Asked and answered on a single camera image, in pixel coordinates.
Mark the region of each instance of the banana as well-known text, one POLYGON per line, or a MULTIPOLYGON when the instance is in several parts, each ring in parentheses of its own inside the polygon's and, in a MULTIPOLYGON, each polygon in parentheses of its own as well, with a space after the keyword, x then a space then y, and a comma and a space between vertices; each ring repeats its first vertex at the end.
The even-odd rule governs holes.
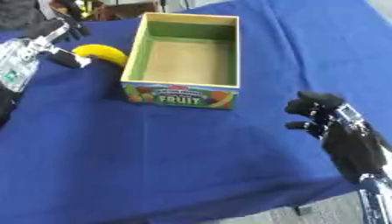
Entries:
POLYGON ((108 45, 80 45, 73 49, 73 52, 81 57, 93 55, 100 60, 107 60, 125 67, 128 57, 120 50, 108 45))

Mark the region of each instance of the open box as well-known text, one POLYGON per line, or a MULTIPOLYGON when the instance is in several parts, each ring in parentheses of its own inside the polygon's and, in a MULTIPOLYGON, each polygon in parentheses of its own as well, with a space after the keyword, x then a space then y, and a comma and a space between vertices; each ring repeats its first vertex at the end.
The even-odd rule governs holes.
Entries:
POLYGON ((131 102, 231 109, 239 58, 238 17, 146 13, 122 84, 131 102))

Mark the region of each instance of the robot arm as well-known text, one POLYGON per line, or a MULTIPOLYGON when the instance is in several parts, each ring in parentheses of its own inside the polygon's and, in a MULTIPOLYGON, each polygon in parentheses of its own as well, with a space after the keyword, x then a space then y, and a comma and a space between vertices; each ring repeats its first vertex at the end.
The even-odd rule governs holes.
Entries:
POLYGON ((311 122, 289 122, 289 130, 305 130, 319 139, 341 174, 360 187, 367 223, 392 223, 391 147, 360 113, 334 94, 298 92, 286 107, 289 114, 311 122))
POLYGON ((0 127, 9 119, 26 85, 38 71, 40 56, 68 67, 85 67, 91 59, 65 51, 54 43, 72 35, 76 39, 88 31, 71 17, 56 17, 27 31, 22 37, 0 45, 0 127))

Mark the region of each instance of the cable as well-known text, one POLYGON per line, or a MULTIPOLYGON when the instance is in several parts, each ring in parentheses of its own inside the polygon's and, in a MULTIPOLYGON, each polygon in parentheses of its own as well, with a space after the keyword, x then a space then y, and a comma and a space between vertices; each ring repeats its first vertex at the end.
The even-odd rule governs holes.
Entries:
POLYGON ((188 3, 188 0, 184 0, 184 2, 185 2, 185 7, 186 7, 186 9, 189 10, 189 3, 188 3))
POLYGON ((166 12, 166 0, 160 0, 162 12, 166 12))

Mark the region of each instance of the table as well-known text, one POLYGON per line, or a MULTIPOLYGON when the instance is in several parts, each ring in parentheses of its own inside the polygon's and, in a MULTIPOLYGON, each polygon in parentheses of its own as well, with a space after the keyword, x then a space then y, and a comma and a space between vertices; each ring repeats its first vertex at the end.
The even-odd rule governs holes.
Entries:
MULTIPOLYGON (((0 134, 0 222, 185 224, 299 206, 354 189, 319 143, 284 123, 298 90, 344 95, 386 137, 392 29, 358 0, 241 0, 232 111, 125 102, 121 69, 45 62, 0 134)), ((92 22, 65 43, 130 51, 138 19, 92 22)), ((3 33, 0 40, 15 35, 3 33)))

